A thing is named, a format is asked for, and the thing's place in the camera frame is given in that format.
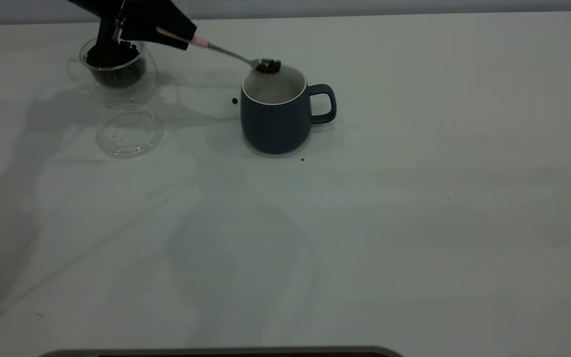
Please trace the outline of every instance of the white table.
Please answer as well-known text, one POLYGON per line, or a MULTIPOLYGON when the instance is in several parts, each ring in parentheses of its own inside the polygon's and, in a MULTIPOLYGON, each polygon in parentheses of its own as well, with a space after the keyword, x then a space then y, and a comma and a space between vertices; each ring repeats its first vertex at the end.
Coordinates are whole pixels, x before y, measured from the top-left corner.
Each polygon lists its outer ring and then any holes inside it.
POLYGON ((571 13, 197 23, 331 85, 338 116, 257 154, 247 68, 151 45, 166 136, 113 160, 64 69, 96 26, 0 26, 1 357, 571 356, 571 13))

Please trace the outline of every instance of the blue mug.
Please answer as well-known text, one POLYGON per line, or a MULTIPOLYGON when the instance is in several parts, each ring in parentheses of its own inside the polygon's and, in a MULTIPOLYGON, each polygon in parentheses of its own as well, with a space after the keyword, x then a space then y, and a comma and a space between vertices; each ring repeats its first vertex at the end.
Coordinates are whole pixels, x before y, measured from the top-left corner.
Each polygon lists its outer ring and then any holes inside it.
POLYGON ((241 120, 244 135, 261 152, 283 154, 299 147, 312 124, 336 117, 334 91, 326 84, 308 86, 301 72, 281 66, 277 73, 253 71, 242 84, 241 120), (310 96, 327 94, 332 108, 312 115, 310 96))

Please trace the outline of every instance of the metal spoon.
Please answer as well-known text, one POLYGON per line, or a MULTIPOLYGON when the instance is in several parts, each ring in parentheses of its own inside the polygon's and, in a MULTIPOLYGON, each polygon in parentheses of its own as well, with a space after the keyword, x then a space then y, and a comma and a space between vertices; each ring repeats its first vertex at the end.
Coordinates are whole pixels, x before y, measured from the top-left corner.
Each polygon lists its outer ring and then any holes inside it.
MULTIPOLYGON (((268 63, 270 61, 272 61, 272 63, 277 63, 276 61, 274 61, 274 59, 256 59, 256 60, 255 59, 252 59, 252 60, 246 59, 244 57, 241 57, 238 54, 235 54, 234 52, 226 50, 225 48, 213 45, 212 43, 210 43, 206 39, 199 38, 197 36, 194 36, 193 39, 189 41, 188 39, 184 39, 184 38, 181 38, 179 36, 176 36, 175 34, 169 32, 165 29, 161 29, 160 27, 156 27, 156 30, 159 34, 163 34, 163 35, 168 36, 170 38, 173 38, 173 39, 176 39, 179 41, 183 41, 183 42, 186 42, 186 43, 189 43, 191 45, 198 46, 198 47, 209 48, 211 50, 219 52, 220 54, 225 54, 225 55, 231 56, 235 59, 238 59, 240 61, 244 61, 249 66, 251 66, 252 69, 257 69, 258 65, 260 65, 262 63, 265 63, 266 64, 265 66, 268 66, 268 63)), ((272 70, 271 72, 279 72, 279 67, 281 67, 281 62, 279 62, 279 65, 277 66, 276 70, 272 70)))

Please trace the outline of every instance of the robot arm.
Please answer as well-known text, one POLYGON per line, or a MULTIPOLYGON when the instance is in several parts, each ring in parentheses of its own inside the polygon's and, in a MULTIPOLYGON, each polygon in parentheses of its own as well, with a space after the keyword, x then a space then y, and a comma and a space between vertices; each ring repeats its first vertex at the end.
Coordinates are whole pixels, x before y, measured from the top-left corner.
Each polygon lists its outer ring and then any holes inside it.
POLYGON ((192 40, 197 26, 171 0, 69 0, 95 14, 100 21, 97 45, 126 40, 157 42, 186 50, 188 43, 165 36, 166 32, 192 40))

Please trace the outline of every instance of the wall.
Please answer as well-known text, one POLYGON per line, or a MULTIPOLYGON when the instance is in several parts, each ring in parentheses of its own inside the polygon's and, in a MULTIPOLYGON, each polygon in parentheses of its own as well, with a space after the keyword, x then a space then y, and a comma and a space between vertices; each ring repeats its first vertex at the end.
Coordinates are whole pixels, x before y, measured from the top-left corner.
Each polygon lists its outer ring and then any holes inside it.
MULTIPOLYGON (((571 10, 571 0, 177 0, 193 18, 571 10)), ((0 23, 95 21, 66 0, 0 0, 0 23)))

